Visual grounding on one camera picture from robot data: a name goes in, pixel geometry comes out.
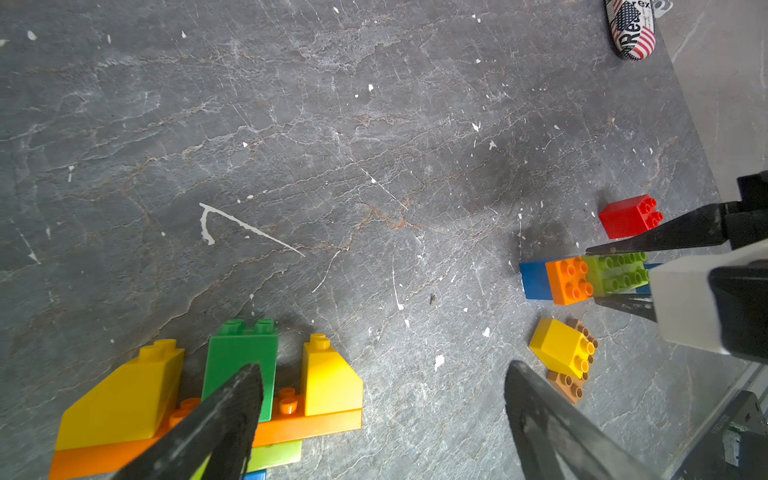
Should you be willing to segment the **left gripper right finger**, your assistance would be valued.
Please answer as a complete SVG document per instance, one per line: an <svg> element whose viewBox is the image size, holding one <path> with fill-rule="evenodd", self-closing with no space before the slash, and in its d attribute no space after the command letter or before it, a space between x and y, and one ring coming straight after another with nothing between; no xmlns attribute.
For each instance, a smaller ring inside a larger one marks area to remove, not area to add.
<svg viewBox="0 0 768 480"><path fill-rule="evenodd" d="M510 362L504 398L527 479L562 479L559 460L563 460L578 479L657 477L559 397L525 362Z"/></svg>

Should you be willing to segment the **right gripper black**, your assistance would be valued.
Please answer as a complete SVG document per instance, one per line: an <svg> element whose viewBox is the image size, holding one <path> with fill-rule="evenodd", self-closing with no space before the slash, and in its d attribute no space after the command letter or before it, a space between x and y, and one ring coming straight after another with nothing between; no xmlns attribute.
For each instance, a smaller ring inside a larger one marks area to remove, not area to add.
<svg viewBox="0 0 768 480"><path fill-rule="evenodd" d="M741 200L708 204L637 236L586 249L587 255L718 246L732 250L767 239L767 171L737 178ZM597 305L657 322L650 294L595 297Z"/></svg>

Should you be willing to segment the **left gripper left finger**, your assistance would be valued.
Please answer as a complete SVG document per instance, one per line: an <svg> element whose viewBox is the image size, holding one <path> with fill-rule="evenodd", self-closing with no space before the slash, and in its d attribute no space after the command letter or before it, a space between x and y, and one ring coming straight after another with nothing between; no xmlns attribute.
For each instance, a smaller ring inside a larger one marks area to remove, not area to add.
<svg viewBox="0 0 768 480"><path fill-rule="evenodd" d="M264 400L257 364L243 366L116 479L243 479Z"/></svg>

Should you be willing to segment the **brown lego plate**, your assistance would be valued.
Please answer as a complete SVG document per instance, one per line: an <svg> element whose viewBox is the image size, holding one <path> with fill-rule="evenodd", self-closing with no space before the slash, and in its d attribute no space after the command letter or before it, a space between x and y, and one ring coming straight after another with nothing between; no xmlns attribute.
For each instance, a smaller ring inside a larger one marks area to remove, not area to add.
<svg viewBox="0 0 768 480"><path fill-rule="evenodd" d="M599 347L599 341L590 333L589 329L579 320L570 318L566 321L566 324L582 333L586 339L597 350ZM583 398L583 387L589 379L589 374L584 373L581 378L570 376L565 373L558 373L552 370L548 370L546 373L547 381L553 386L553 388L560 393L566 400L572 404L577 405Z"/></svg>

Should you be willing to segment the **red lego brick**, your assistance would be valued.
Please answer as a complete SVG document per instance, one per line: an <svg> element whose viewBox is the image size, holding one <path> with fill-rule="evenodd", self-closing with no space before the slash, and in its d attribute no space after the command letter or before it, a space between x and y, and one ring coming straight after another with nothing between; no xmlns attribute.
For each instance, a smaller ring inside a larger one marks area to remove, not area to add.
<svg viewBox="0 0 768 480"><path fill-rule="evenodd" d="M610 239L622 239L658 227L664 215L657 210L657 201L645 194L610 203L599 213L599 219Z"/></svg>

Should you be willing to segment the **light green lego plate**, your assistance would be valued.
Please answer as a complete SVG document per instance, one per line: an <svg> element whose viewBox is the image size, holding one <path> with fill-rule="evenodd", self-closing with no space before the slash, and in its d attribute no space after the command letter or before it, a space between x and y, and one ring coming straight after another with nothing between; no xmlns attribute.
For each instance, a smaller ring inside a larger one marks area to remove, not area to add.
<svg viewBox="0 0 768 480"><path fill-rule="evenodd" d="M585 255L587 280L594 288L594 297L616 295L649 283L644 252L614 255Z"/></svg>

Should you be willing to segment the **dark green lego brick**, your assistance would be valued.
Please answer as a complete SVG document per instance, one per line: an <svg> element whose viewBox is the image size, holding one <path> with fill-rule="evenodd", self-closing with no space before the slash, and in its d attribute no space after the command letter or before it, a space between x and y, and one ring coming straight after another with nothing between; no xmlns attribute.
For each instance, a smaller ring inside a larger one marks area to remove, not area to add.
<svg viewBox="0 0 768 480"><path fill-rule="evenodd" d="M259 422L270 421L277 356L278 330L272 319L260 319L251 326L241 319L225 321L209 341L202 399L212 395L243 366L258 364L264 391Z"/></svg>

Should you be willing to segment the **orange 2x4 lego plate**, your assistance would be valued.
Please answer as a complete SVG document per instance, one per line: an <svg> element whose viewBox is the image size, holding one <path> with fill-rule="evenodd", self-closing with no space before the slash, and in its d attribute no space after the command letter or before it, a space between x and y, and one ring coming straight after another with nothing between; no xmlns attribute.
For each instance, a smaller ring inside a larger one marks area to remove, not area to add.
<svg viewBox="0 0 768 480"><path fill-rule="evenodd" d="M265 447L359 429L362 405L360 390L327 388L313 391L304 398L291 389L282 389L274 401L272 420L258 426L252 445ZM74 479L117 471L154 445L188 414L187 409L174 411L156 435L147 440L58 451L49 477Z"/></svg>

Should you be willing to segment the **small blue lego brick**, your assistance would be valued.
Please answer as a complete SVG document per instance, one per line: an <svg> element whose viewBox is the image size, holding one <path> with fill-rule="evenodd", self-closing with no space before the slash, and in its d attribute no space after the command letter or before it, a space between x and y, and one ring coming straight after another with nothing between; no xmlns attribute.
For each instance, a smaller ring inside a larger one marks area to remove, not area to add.
<svg viewBox="0 0 768 480"><path fill-rule="evenodd" d="M553 295L546 261L521 263L519 267L525 297L529 300L552 301Z"/></svg>

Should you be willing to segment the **lime green lego plate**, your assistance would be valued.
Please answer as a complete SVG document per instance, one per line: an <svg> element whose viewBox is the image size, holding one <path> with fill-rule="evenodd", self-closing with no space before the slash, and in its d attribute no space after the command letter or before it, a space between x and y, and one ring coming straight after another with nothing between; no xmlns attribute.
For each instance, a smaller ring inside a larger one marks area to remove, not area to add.
<svg viewBox="0 0 768 480"><path fill-rule="evenodd" d="M250 475L272 467L297 463L301 460L302 444L301 440L296 440L252 448L245 472Z"/></svg>

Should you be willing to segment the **blue lego block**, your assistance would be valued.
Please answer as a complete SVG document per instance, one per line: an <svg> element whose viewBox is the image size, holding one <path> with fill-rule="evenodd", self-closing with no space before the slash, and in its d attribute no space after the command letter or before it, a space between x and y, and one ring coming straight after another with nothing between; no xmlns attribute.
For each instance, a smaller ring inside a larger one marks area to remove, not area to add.
<svg viewBox="0 0 768 480"><path fill-rule="evenodd" d="M244 480L266 480L266 479L267 479L266 470L249 472L244 476Z"/></svg>

